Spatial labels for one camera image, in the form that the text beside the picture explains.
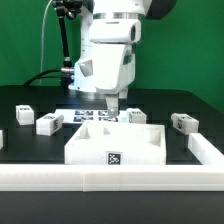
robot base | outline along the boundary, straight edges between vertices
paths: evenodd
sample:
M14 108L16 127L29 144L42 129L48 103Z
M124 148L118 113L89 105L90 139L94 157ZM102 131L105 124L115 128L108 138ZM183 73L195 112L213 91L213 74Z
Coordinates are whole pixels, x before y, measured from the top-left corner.
M97 92L84 92L76 89L68 89L70 96L76 96L79 98L90 99L90 100L103 100L105 99L104 94L99 94Z

black table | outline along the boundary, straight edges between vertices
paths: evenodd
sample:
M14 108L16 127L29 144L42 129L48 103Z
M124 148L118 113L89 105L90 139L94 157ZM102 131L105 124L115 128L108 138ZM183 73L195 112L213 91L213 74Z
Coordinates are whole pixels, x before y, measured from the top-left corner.
M79 125L64 124L54 135L20 126L15 106L30 105L35 119L56 109L106 109L104 100L69 96L59 87L0 87L0 163L63 164L64 145ZM200 121L199 132L224 152L224 115L185 91L130 90L128 107L140 108L147 123L166 128L167 164L200 164L188 137L172 127L172 113ZM2 223L222 223L223 192L0 192Z

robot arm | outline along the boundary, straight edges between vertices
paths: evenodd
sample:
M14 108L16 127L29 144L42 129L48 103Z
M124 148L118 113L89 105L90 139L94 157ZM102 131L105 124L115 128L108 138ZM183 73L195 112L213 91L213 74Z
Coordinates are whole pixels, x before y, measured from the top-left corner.
M127 87L135 79L133 44L141 40L143 19L163 18L176 1L53 0L59 19L61 12L70 19L81 15L74 89L105 95L108 115L116 117L119 95L127 98Z
M135 79L133 44L141 39L142 20L152 0L95 0L90 41L93 80L106 95L108 115L119 113L119 92Z

green backdrop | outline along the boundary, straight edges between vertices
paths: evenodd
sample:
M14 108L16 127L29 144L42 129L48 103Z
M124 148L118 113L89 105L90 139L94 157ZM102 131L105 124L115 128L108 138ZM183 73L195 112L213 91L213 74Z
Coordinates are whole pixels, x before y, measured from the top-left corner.
M0 13L0 85L22 84L40 71L41 25L48 0L4 1ZM224 113L224 1L177 0L163 20L145 21L132 87L186 90ZM67 21L72 59L79 20ZM56 14L50 8L44 69L61 67ZM46 84L55 81L44 81Z

small white cube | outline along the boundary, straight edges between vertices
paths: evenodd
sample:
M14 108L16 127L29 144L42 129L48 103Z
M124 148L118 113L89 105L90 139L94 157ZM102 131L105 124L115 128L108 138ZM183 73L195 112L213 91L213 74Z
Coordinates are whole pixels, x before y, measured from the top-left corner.
M0 150L2 149L3 147L3 131L0 130Z
M29 105L16 106L16 119L20 125L34 124L34 111Z
M138 108L128 108L127 121L129 123L146 124L147 116Z
M198 133L199 121L187 114L172 114L173 127L185 135Z
M36 120L37 135L50 136L62 127L64 116L49 113Z

